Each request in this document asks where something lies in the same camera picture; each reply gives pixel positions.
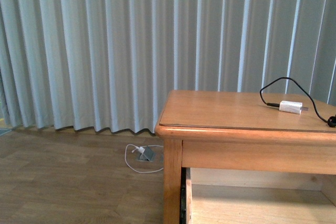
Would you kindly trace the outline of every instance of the wooden table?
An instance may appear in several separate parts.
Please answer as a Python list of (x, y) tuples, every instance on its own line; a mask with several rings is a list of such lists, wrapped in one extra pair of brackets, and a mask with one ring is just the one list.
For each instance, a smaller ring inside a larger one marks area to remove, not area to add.
[[(264, 94), (267, 102), (303, 102), (300, 115), (263, 104), (258, 93), (174, 90), (155, 127), (164, 139), (164, 224), (180, 214), (181, 167), (336, 174), (336, 129), (303, 95)], [(328, 119), (336, 107), (316, 101)]]

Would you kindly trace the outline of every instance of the black plug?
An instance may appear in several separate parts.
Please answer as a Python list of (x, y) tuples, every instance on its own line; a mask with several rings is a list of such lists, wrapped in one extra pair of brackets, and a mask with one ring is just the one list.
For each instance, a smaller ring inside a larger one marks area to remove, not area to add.
[(329, 127), (336, 127), (336, 115), (329, 117), (328, 125)]

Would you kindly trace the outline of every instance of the curtain fold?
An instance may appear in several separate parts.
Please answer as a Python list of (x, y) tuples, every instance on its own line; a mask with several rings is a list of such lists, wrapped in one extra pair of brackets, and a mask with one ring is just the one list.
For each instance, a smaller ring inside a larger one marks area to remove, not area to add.
[[(6, 123), (152, 132), (173, 89), (336, 105), (336, 0), (0, 0)], [(267, 92), (300, 93), (290, 82)]]

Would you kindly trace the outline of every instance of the wooden floor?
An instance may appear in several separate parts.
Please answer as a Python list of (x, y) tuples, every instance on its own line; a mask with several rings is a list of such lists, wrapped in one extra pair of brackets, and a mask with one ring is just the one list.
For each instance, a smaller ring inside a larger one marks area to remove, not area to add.
[[(136, 223), (163, 219), (163, 172), (138, 174), (125, 146), (157, 137), (17, 131), (0, 136), (0, 223)], [(163, 166), (163, 150), (153, 163)]]

